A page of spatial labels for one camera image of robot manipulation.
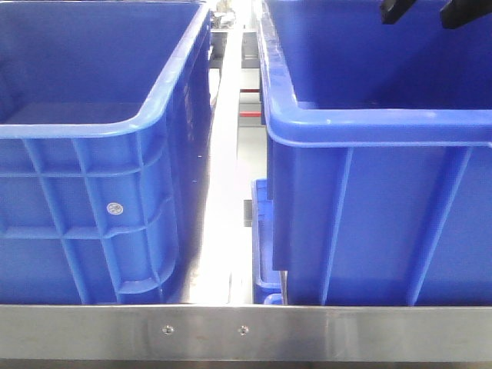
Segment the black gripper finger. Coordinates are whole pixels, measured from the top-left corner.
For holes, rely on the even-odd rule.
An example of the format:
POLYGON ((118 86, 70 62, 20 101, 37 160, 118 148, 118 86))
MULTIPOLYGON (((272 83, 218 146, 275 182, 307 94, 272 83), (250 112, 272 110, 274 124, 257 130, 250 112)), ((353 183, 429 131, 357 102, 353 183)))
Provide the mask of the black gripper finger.
POLYGON ((456 29, 491 13, 491 0, 451 0, 440 10, 441 25, 456 29))
POLYGON ((381 23, 394 25, 416 2, 416 0, 382 0, 380 3, 381 23))

